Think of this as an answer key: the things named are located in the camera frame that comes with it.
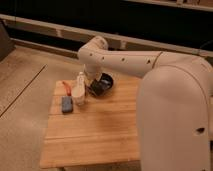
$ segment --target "black wall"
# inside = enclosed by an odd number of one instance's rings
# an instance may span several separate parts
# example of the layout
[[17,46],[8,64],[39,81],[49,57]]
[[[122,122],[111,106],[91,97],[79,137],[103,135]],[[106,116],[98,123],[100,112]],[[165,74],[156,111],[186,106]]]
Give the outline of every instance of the black wall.
[[194,48],[213,39],[213,12],[122,0],[0,0],[0,13]]

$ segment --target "floor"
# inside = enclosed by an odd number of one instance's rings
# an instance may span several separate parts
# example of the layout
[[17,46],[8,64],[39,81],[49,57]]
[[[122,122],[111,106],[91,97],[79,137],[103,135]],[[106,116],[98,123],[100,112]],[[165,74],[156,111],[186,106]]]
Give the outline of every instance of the floor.
[[[9,94],[12,96],[11,99],[14,99],[0,116],[0,171],[42,171],[39,168],[40,152],[55,82],[63,79],[75,79],[78,72],[82,70],[82,65],[76,59],[20,46],[17,46],[16,50],[5,60],[14,57],[17,59],[13,60],[13,62],[15,61],[13,67],[17,68],[27,61],[25,65],[28,67],[28,71],[25,71],[26,67],[21,67],[25,70],[17,69],[16,72],[12,72],[8,68],[9,62],[3,66],[0,65],[0,90],[6,86],[5,82],[1,84],[1,78],[12,78],[12,82],[6,88],[11,88],[12,92]],[[1,73],[3,67],[6,67],[8,72]],[[23,79],[22,83],[25,83],[25,87],[20,83],[20,78]],[[21,91],[21,93],[14,98],[16,91]],[[132,162],[119,165],[66,168],[66,170],[139,171],[140,165],[139,162]]]

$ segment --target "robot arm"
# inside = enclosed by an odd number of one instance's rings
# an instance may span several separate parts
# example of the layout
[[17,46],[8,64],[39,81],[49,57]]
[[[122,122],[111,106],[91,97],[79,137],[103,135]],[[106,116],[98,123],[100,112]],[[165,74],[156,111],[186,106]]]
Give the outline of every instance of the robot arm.
[[194,55],[163,51],[109,51],[108,43],[100,36],[80,48],[78,57],[85,64],[85,72],[91,77],[97,76],[101,67],[106,67],[140,78],[156,66],[197,58]]
[[95,37],[78,52],[90,79],[101,67],[143,77],[136,113],[143,171],[210,171],[212,66],[194,55],[108,51]]

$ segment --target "speckled floor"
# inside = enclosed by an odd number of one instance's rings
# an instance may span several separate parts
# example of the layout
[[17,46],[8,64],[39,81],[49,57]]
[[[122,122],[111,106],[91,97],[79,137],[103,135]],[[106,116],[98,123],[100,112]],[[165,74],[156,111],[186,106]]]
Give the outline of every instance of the speckled floor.
[[[82,70],[82,65],[76,59],[20,46],[16,48],[15,53],[23,59],[30,58],[34,64],[46,67],[0,117],[0,171],[42,171],[39,168],[39,160],[55,82],[76,78]],[[140,166],[138,162],[133,162],[66,170],[139,171]]]

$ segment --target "orange object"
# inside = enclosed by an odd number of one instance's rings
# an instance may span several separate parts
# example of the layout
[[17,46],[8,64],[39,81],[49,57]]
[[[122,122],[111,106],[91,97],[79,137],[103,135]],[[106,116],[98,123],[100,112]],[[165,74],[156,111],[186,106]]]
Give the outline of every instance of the orange object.
[[71,96],[71,87],[68,83],[65,81],[62,81],[62,84],[64,85],[64,88],[66,89],[67,96]]

